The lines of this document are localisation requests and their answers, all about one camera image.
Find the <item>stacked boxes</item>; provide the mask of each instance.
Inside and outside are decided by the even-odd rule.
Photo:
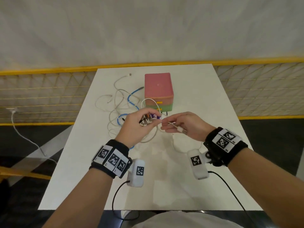
[[[170,73],[145,74],[145,98],[153,99],[161,112],[172,111],[173,87]],[[150,99],[145,100],[146,107],[157,109],[157,105]]]

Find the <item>floor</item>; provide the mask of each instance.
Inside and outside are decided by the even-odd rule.
[[[243,120],[241,124],[253,149],[281,168],[304,180],[304,119]],[[21,134],[42,146],[42,150],[58,160],[70,126],[20,126]],[[37,147],[19,137],[12,127],[0,127],[0,166],[25,167],[34,173],[51,176],[55,163],[41,161]],[[53,211],[38,211],[38,206],[48,185],[48,180],[29,177],[11,177],[9,206],[0,215],[0,227],[42,227]],[[204,211],[228,219],[239,225],[253,227],[244,211]],[[263,211],[249,211],[257,227],[276,227]],[[153,212],[142,211],[139,219]],[[99,227],[120,227],[121,221],[114,218],[112,211],[104,211]]]

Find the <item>white table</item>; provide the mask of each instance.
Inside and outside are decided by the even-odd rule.
[[[173,111],[169,115],[192,111],[214,126],[231,129],[249,144],[211,64],[99,69],[39,209],[56,209],[88,171],[91,159],[99,147],[110,139],[106,129],[109,113],[95,107],[97,98],[105,94],[113,95],[113,83],[121,76],[132,74],[117,83],[118,88],[132,92],[144,85],[146,73],[166,72],[171,73],[174,89]],[[144,91],[139,91],[136,95],[143,99]],[[182,143],[189,148],[199,146],[186,136],[175,141],[177,147],[182,147]],[[242,210],[218,176],[210,174],[204,180],[194,178],[186,155],[174,151],[172,134],[158,132],[151,142],[136,145],[129,156],[145,160],[144,186],[131,188],[124,185],[116,196],[114,209]],[[210,164],[207,164],[207,168],[226,180],[246,210],[262,210],[228,168]],[[105,209],[111,209],[114,193],[126,181],[126,177],[127,175],[122,179],[115,178]]]

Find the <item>plug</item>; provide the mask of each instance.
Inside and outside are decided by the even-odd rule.
[[[12,114],[16,113],[18,108],[17,107],[12,107],[12,108],[6,108],[8,111],[10,111]]]

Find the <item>black cable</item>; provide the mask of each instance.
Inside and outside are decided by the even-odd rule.
[[[114,217],[116,217],[116,218],[118,218],[118,219],[120,219],[120,220],[123,220],[123,221],[133,221],[133,220],[136,220],[136,219],[139,218],[139,215],[140,215],[140,211],[138,211],[138,216],[137,216],[136,218],[126,219],[126,218],[120,218],[119,216],[117,216],[117,215],[115,214],[115,211],[114,211],[114,200],[115,200],[116,194],[117,194],[117,192],[119,191],[119,189],[120,189],[124,184],[126,184],[126,183],[128,183],[128,182],[130,182],[130,181],[125,181],[123,184],[120,185],[120,187],[118,187],[118,189],[116,190],[116,193],[114,194],[113,201],[112,201],[112,212],[113,212]]]
[[[230,189],[231,193],[233,194],[233,196],[235,197],[235,199],[237,200],[237,202],[240,204],[240,206],[243,208],[243,210],[245,211],[246,215],[250,218],[251,222],[253,223],[254,226],[255,222],[252,220],[252,218],[249,216],[249,214],[247,213],[247,211],[245,210],[245,208],[243,207],[243,205],[241,204],[241,202],[238,200],[238,198],[235,196],[234,192],[232,191],[232,189],[229,187],[229,185],[227,184],[227,182],[216,172],[213,171],[208,171],[208,173],[213,173],[216,174],[220,179],[223,180],[223,182],[226,184],[226,186]]]

